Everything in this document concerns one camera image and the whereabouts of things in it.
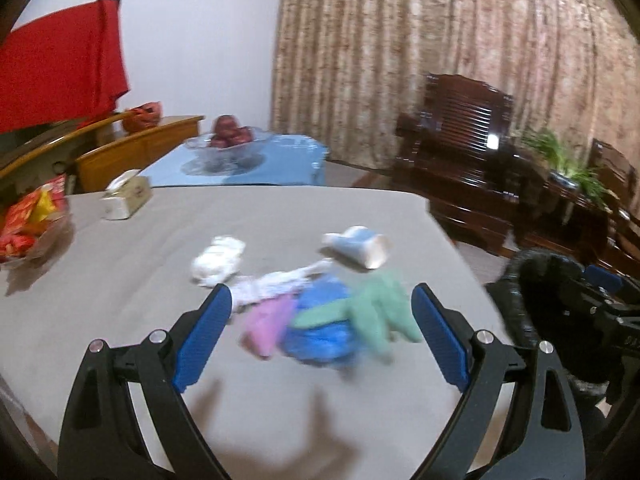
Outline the pink wrapper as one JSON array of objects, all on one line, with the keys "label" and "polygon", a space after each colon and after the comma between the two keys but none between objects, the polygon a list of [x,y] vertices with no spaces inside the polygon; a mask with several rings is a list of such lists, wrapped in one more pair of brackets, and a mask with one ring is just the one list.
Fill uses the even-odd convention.
[{"label": "pink wrapper", "polygon": [[297,299],[285,294],[266,299],[247,313],[243,344],[261,359],[270,359],[296,312]]}]

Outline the wooden bench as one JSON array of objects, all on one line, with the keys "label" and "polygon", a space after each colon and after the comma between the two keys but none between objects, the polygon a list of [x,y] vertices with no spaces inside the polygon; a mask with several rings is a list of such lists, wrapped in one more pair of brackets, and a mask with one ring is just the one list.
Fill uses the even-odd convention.
[{"label": "wooden bench", "polygon": [[124,171],[144,169],[200,133],[202,115],[165,116],[137,133],[122,130],[129,112],[81,127],[62,122],[1,155],[1,196],[20,196],[65,174],[74,192],[98,192]]}]

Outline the green rubber glove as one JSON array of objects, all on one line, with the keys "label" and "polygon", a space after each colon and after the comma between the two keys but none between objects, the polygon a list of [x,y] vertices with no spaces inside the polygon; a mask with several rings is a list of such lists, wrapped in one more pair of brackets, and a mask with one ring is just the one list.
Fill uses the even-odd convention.
[{"label": "green rubber glove", "polygon": [[294,332],[322,330],[320,341],[326,348],[336,336],[349,328],[357,344],[363,344],[376,358],[390,362],[392,337],[399,334],[409,342],[420,342],[422,334],[410,311],[410,299],[393,274],[376,272],[352,294],[299,310],[290,325]]}]

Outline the red apples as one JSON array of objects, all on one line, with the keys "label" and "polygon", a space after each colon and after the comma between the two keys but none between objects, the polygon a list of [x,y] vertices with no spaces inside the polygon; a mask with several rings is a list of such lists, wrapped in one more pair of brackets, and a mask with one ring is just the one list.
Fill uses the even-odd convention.
[{"label": "red apples", "polygon": [[220,115],[214,122],[209,145],[212,148],[234,148],[253,140],[254,136],[250,128],[242,127],[232,115]]}]

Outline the tissue box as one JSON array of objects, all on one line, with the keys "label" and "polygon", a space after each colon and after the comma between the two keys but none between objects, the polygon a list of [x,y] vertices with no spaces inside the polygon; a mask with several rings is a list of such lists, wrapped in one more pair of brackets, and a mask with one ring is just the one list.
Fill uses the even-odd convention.
[{"label": "tissue box", "polygon": [[107,185],[100,203],[103,218],[110,221],[131,218],[152,196],[150,181],[139,169],[130,169]]}]

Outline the glass snack bowl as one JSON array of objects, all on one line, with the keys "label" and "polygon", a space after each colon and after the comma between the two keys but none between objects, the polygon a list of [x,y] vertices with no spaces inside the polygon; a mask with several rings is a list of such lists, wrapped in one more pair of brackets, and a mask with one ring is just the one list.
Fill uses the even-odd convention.
[{"label": "glass snack bowl", "polygon": [[43,258],[70,223],[66,175],[56,176],[9,206],[1,220],[1,264],[17,268]]}]

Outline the dark wooden side table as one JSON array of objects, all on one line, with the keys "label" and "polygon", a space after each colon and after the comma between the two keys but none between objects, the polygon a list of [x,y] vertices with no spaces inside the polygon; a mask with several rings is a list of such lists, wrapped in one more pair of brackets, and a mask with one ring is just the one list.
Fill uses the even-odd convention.
[{"label": "dark wooden side table", "polygon": [[515,243],[521,248],[550,249],[585,266],[598,266],[596,247],[604,240],[605,209],[551,178],[529,177],[522,184],[513,218]]}]

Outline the red cloth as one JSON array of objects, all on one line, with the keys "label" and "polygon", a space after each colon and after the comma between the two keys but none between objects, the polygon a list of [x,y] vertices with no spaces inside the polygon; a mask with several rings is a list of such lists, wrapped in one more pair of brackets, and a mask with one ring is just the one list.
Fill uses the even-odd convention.
[{"label": "red cloth", "polygon": [[106,116],[129,91],[119,0],[37,18],[1,45],[1,131]]}]

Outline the green potted plant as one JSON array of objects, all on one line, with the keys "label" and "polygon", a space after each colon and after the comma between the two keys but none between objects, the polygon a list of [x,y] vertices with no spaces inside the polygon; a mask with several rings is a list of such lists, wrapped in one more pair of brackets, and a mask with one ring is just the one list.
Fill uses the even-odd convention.
[{"label": "green potted plant", "polygon": [[600,181],[597,170],[588,167],[576,157],[573,145],[560,139],[547,127],[522,130],[520,140],[526,148],[530,148],[546,161],[550,178],[555,183],[582,194],[593,205],[605,208],[605,186]]}]

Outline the blue plastic bag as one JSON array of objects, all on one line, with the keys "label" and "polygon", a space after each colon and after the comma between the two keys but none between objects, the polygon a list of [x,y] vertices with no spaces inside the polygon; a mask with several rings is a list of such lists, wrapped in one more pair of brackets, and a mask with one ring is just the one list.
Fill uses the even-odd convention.
[{"label": "blue plastic bag", "polygon": [[[297,296],[296,314],[350,296],[349,288],[332,274],[323,275]],[[342,366],[352,362],[360,350],[360,341],[348,321],[314,328],[288,326],[281,351],[299,362],[319,366]]]}]

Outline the glass fruit bowl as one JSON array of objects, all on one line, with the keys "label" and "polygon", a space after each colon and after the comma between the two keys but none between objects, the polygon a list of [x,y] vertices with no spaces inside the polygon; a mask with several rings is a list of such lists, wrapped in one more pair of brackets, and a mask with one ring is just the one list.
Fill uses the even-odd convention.
[{"label": "glass fruit bowl", "polygon": [[182,146],[194,156],[186,163],[188,174],[223,174],[224,172],[244,172],[259,166],[265,157],[264,149],[273,140],[273,134],[259,129],[252,130],[254,140],[234,148],[212,148],[211,133],[186,139]]}]

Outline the crumpled white tissue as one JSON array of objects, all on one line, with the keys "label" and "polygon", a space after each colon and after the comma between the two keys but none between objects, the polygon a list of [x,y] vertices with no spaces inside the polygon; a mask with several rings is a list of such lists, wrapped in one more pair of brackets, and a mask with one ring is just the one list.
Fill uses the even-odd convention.
[{"label": "crumpled white tissue", "polygon": [[216,236],[192,261],[191,278],[198,286],[213,288],[239,269],[246,244],[232,236]]}]

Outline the beige curtain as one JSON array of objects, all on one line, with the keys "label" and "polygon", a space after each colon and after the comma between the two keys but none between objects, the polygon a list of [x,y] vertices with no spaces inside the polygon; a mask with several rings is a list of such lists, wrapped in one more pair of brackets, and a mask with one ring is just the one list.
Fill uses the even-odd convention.
[{"label": "beige curtain", "polygon": [[486,82],[516,130],[639,159],[639,36],[615,0],[280,0],[271,123],[382,169],[428,74]]}]

